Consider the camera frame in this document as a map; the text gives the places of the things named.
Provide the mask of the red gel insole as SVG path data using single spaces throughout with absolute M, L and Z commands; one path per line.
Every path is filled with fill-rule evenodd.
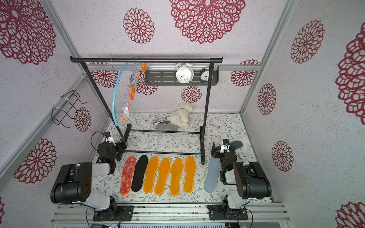
M 120 193 L 122 195 L 127 195 L 131 190 L 132 177 L 136 167 L 136 158 L 130 156 L 127 158 L 123 170 L 122 170 L 122 181 L 120 187 Z

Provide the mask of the black insole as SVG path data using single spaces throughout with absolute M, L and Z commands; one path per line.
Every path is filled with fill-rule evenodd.
M 132 186 L 131 186 L 131 190 L 133 192 L 138 192 L 141 190 L 147 165 L 148 165 L 148 157 L 146 155 L 142 155 L 138 159 L 136 166 L 135 166 L 135 171 L 134 171 Z

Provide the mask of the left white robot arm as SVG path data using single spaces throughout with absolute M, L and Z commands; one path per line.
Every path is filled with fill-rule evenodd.
M 93 190 L 92 178 L 113 174 L 125 148 L 124 142 L 102 142 L 97 148 L 98 163 L 63 165 L 50 193 L 52 203 L 80 204 L 94 211 L 115 211 L 114 198 Z

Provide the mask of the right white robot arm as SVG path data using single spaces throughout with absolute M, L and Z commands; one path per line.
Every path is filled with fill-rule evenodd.
M 225 211 L 237 211 L 250 203 L 251 199 L 261 200 L 271 196 L 271 184 L 257 161 L 244 163 L 236 153 L 243 147 L 241 141 L 229 142 L 224 139 L 221 145 L 213 145 L 211 156 L 219 160 L 220 181 L 225 185 L 235 185 L 236 191 L 224 198 Z

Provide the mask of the blue round clip hanger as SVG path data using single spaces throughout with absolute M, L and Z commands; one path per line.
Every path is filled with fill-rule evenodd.
M 128 64 L 129 64 L 129 62 L 125 62 L 122 69 L 117 70 L 118 77 L 116 80 L 116 84 L 115 84 L 114 92 L 113 92 L 113 98 L 112 98 L 112 117 L 113 117 L 113 122 L 114 122 L 115 126 L 119 126 L 119 121 L 117 119 L 117 106 L 116 106 L 118 87 L 120 84 L 120 80 L 121 80 Z M 133 64 L 134 64 L 135 69 L 132 70 L 132 73 L 128 79 L 128 82 L 125 86 L 125 91 L 123 93 L 123 98 L 121 99 L 121 103 L 120 103 L 120 107 L 123 111 L 122 116 L 121 116 L 121 121 L 123 123 L 126 123 L 127 118 L 130 116 L 130 114 L 129 114 L 129 111 L 131 110 L 130 101 L 134 100 L 134 96 L 135 96 L 136 92 L 138 92 L 138 90 L 143 89 L 142 75 L 145 75 L 145 73 L 146 73 L 147 65 L 145 62 L 135 61 L 135 62 L 133 62 Z

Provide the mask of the orange insole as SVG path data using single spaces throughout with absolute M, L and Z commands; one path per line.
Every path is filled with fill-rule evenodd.
M 159 165 L 158 179 L 154 189 L 156 195 L 162 195 L 165 190 L 166 181 L 171 170 L 171 160 L 168 157 L 164 157 Z
M 176 158 L 171 167 L 170 194 L 177 196 L 180 193 L 181 176 L 183 173 L 183 160 Z
M 154 189 L 155 176 L 159 167 L 159 158 L 153 156 L 146 167 L 146 174 L 144 179 L 143 191 L 144 193 L 151 193 Z
M 194 179 L 195 179 L 196 169 L 197 165 L 195 159 L 192 156 L 188 156 L 184 164 L 185 177 L 184 177 L 183 190 L 185 193 L 192 193 L 194 190 Z

